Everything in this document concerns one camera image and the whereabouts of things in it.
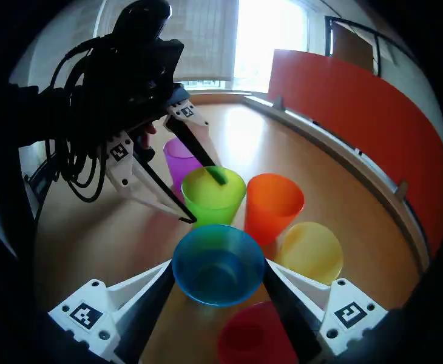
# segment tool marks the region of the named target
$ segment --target orange cup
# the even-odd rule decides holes
[[[245,232],[259,245],[272,243],[304,207],[296,183],[276,174],[255,176],[247,185]]]

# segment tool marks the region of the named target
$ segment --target blue cup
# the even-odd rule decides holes
[[[207,225],[187,234],[172,258],[179,287],[194,300],[232,306],[250,297],[262,283],[265,258],[257,242],[227,225]]]

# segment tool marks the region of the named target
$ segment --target red panel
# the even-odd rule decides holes
[[[403,93],[336,58],[276,50],[269,97],[361,149],[397,184],[427,234],[432,255],[443,238],[443,144]]]

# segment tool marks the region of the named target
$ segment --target plastic cup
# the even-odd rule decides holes
[[[213,175],[226,181],[218,183]],[[243,179],[223,167],[202,167],[188,174],[181,185],[186,207],[196,216],[195,228],[210,224],[230,225],[237,213],[246,187]]]
[[[173,186],[181,192],[183,178],[192,170],[201,167],[201,163],[178,138],[171,139],[164,145],[164,155]]]
[[[312,222],[299,223],[287,232],[276,262],[329,286],[343,268],[343,251],[327,227]]]
[[[304,194],[290,179],[261,174],[247,186],[245,232],[260,245],[273,242],[304,207]]]
[[[265,258],[246,233],[227,225],[195,229],[178,244],[172,269],[181,290],[211,306],[236,305],[259,288]]]
[[[298,359],[272,302],[233,316],[218,338],[221,364],[297,364]]]

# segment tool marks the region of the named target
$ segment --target yellow cup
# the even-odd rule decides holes
[[[330,285],[343,268],[343,251],[331,230],[312,222],[294,225],[276,262],[300,275]]]

